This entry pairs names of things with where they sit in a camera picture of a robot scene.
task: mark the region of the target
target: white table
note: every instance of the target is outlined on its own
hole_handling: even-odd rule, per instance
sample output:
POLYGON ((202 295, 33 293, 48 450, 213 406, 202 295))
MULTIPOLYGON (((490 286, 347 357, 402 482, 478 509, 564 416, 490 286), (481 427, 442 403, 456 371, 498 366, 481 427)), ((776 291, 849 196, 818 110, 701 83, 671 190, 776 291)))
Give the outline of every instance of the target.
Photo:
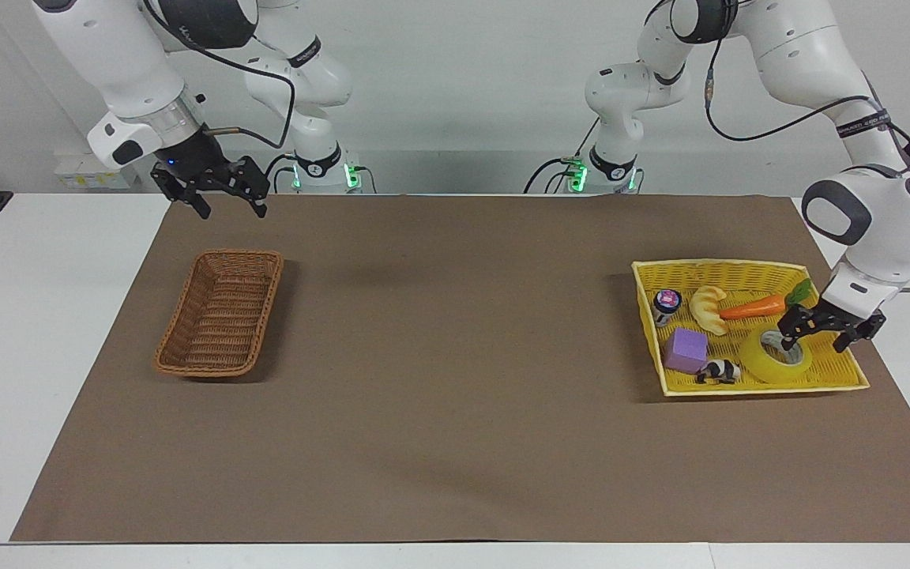
MULTIPOLYGON (((4 545, 166 209, 161 195, 21 194, 0 213, 0 568, 910 567, 910 545, 4 545)), ((910 296, 886 313, 875 343, 910 404, 910 296)))

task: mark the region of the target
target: yellow croissant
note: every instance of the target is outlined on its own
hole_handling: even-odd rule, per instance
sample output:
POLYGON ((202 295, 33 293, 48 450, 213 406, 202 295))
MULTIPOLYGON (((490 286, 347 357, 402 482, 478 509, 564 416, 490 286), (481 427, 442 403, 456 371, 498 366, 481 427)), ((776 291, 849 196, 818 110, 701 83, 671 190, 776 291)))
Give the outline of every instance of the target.
POLYGON ((701 287, 690 298, 690 313, 698 321, 698 326, 716 336, 729 333, 729 324, 718 315, 718 303, 726 296, 729 295, 721 288, 701 287))

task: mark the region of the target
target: brown wicker basket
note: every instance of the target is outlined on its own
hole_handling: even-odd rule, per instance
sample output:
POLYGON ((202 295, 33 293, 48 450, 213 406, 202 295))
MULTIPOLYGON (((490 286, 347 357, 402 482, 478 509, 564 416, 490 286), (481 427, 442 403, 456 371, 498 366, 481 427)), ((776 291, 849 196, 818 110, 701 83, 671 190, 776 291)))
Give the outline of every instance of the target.
POLYGON ((255 367, 283 273, 275 251, 217 249, 195 259, 156 349, 163 374, 234 378, 255 367))

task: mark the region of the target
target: orange carrot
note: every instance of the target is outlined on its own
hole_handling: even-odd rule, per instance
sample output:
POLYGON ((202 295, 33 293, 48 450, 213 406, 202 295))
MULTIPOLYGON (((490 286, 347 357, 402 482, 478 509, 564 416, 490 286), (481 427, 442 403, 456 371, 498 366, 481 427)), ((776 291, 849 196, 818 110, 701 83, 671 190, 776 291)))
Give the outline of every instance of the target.
POLYGON ((755 316, 773 316, 784 312, 784 296, 771 295, 768 298, 760 299, 752 303, 737 307, 727 307, 718 313, 723 320, 740 320, 741 318, 753 318, 755 316))

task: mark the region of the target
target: basket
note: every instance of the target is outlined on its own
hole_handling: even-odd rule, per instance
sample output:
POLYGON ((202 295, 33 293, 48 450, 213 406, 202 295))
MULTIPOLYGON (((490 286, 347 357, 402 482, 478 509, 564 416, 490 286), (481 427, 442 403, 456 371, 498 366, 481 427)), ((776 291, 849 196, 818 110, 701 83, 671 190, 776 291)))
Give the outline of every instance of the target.
MULTIPOLYGON (((703 385, 694 381, 693 375, 681 371, 667 370, 662 365, 661 346, 678 328, 703 331, 690 314, 686 299, 694 295, 702 285, 715 285, 728 292, 728 298, 719 303, 720 309, 754 302, 763 296, 790 292, 795 285, 809 277, 804 266, 775 262, 745 262, 745 260, 693 259, 675 262, 635 262, 632 265, 637 281, 638 306, 648 350, 655 360, 662 385, 662 393, 668 397, 705 395, 772 395, 775 393, 815 393, 853 391, 869 388, 870 384, 862 368, 851 352, 834 352, 834 332, 822 332, 807 336, 799 342, 813 353, 810 370, 795 382, 776 384, 763 382, 751 372, 743 370, 743 377, 735 385, 703 385), (673 288, 685 299, 664 328, 656 328, 651 311, 655 294, 662 288, 673 288)), ((820 300, 816 288, 812 288, 806 306, 814 306, 820 300)), ((780 315, 730 320, 729 333, 725 336, 708 334, 709 360, 732 360, 739 364, 739 346, 747 335, 763 323, 777 328, 780 315)))
POLYGON ((185 378, 252 370, 282 273, 275 251, 217 249, 196 257, 156 349, 156 370, 185 378))

